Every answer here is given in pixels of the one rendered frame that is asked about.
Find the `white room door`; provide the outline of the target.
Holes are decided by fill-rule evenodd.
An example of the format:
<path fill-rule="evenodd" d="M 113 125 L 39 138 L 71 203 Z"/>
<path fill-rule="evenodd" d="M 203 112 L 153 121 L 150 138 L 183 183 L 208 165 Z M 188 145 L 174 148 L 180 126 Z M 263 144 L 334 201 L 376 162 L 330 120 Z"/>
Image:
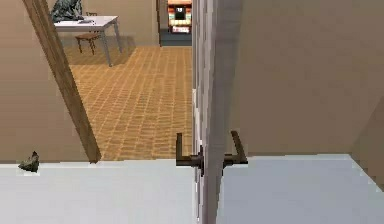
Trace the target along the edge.
<path fill-rule="evenodd" d="M 244 0 L 193 0 L 193 151 L 196 224 L 217 224 Z"/>

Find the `orange white shelf unit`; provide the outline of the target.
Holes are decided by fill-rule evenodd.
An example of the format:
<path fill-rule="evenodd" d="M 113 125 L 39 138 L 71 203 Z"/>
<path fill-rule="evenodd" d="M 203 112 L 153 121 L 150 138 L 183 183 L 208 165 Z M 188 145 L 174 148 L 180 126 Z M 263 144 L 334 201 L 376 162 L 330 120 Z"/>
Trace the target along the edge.
<path fill-rule="evenodd" d="M 171 33 L 192 31 L 192 0 L 167 0 L 167 15 Z"/>

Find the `brown wooden chair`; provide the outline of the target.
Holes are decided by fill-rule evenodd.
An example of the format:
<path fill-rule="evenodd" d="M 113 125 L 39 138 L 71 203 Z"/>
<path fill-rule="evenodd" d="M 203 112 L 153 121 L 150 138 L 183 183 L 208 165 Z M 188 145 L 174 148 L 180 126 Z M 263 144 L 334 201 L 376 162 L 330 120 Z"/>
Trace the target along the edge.
<path fill-rule="evenodd" d="M 89 31 L 88 33 L 80 34 L 75 37 L 78 45 L 79 52 L 82 53 L 82 41 L 87 41 L 89 43 L 92 54 L 95 54 L 96 45 L 94 43 L 100 37 L 98 31 Z"/>

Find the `white grey-legged table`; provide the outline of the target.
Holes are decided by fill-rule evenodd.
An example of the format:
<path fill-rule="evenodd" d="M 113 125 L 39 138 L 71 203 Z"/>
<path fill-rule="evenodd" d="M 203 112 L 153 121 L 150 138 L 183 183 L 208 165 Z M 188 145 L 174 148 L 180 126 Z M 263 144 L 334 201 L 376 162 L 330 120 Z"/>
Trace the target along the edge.
<path fill-rule="evenodd" d="M 110 27 L 114 27 L 115 37 L 118 45 L 119 52 L 122 52 L 122 44 L 120 39 L 120 32 L 118 26 L 117 16 L 84 16 L 83 20 L 94 20 L 94 23 L 78 24 L 78 21 L 61 21 L 55 23 L 54 26 L 57 32 L 87 32 L 87 31 L 99 31 L 101 36 L 101 42 L 104 50 L 104 54 L 109 66 L 112 66 L 106 30 Z"/>

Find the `dark green house plant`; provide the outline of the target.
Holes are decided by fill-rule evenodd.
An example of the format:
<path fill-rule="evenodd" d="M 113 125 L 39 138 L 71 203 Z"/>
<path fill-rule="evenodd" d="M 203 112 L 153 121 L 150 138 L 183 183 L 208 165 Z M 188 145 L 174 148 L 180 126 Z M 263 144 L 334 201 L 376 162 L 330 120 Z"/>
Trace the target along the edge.
<path fill-rule="evenodd" d="M 57 0 L 51 10 L 54 23 L 82 20 L 82 0 Z"/>

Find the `small dark grey lump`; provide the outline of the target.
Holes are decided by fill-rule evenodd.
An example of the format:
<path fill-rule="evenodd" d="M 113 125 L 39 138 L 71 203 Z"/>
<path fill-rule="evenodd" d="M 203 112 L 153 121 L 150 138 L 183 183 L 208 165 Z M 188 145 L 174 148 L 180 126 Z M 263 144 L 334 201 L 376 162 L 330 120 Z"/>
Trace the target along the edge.
<path fill-rule="evenodd" d="M 37 172 L 39 168 L 39 155 L 36 151 L 25 161 L 22 161 L 18 167 L 24 171 Z"/>

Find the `brown wooden door frame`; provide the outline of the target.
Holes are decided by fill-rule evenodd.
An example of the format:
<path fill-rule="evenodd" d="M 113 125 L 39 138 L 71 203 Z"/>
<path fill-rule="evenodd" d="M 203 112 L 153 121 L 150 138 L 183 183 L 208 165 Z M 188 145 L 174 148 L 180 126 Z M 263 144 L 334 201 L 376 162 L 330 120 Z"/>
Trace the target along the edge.
<path fill-rule="evenodd" d="M 75 130 L 90 163 L 101 159 L 101 152 L 88 115 L 69 67 L 63 45 L 49 15 L 46 0 L 22 0 L 49 67 L 63 97 Z"/>

